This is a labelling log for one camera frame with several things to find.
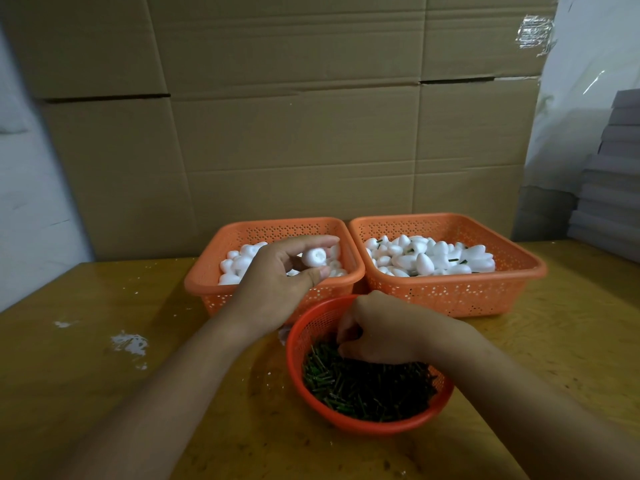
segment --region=stacked white foam board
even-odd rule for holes
[[[616,95],[579,197],[569,236],[640,262],[640,89]]]

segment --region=yellow table surface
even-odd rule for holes
[[[513,311],[471,319],[544,379],[640,434],[640,266],[573,241]],[[194,259],[82,264],[0,314],[0,478],[39,478],[207,319]],[[114,337],[139,335],[136,346]],[[148,346],[140,343],[146,340]],[[174,479],[524,478],[456,391],[442,414],[377,439],[332,428],[295,393],[270,335],[236,361]]]

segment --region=perforated basket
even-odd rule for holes
[[[309,306],[327,298],[348,295],[353,285],[364,276],[364,263],[347,226],[333,217],[279,219],[272,221],[236,222],[222,227],[200,255],[184,279],[184,287],[202,298],[207,311],[214,315],[233,295],[237,285],[219,285],[220,261],[227,252],[239,250],[243,244],[274,242],[296,235],[336,235],[340,237],[340,261],[349,273],[328,278],[302,299],[287,323],[293,323]]]
[[[529,280],[542,278],[547,266],[516,243],[459,214],[413,214],[359,217],[349,223],[365,263],[367,282],[410,303],[427,306],[450,317],[471,317],[508,312]],[[423,235],[436,241],[484,244],[493,254],[494,273],[398,278],[381,273],[371,261],[364,241],[382,235]]]
[[[298,393],[309,406],[320,413],[326,420],[336,425],[336,427],[345,431],[363,435],[393,435],[417,428],[428,420],[435,418],[442,411],[453,393],[453,382],[433,367],[429,366],[429,371],[432,375],[437,376],[433,385],[438,393],[431,398],[427,410],[401,421],[379,423],[350,418],[329,409],[318,401],[303,383],[302,368],[305,357],[311,350],[311,345],[316,340],[337,331],[340,317],[357,297],[357,295],[350,295],[330,299],[316,304],[300,316],[300,320],[293,325],[287,338],[287,368],[291,380]]]

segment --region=white paint stain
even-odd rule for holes
[[[146,355],[146,348],[149,343],[146,338],[141,335],[131,335],[125,333],[124,330],[121,334],[111,338],[114,350],[126,350],[134,355]]]

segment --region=cardboard box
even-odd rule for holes
[[[32,94],[190,98],[539,75],[552,0],[0,0]]]
[[[510,236],[537,96],[536,79],[423,85],[413,211]]]
[[[173,96],[420,81],[426,0],[149,0]]]
[[[497,80],[44,115],[108,260],[197,255],[220,226],[279,217],[452,211],[508,235],[537,90]]]
[[[554,0],[428,0],[421,79],[539,75],[555,12]]]
[[[0,18],[37,98],[166,93],[146,0],[0,0]]]
[[[3,3],[32,92],[67,101],[44,115],[98,259],[271,217],[450,210],[510,234],[537,80],[467,78],[539,74],[548,20],[516,38],[553,0]]]
[[[169,99],[54,104],[42,113],[98,260],[196,254]]]

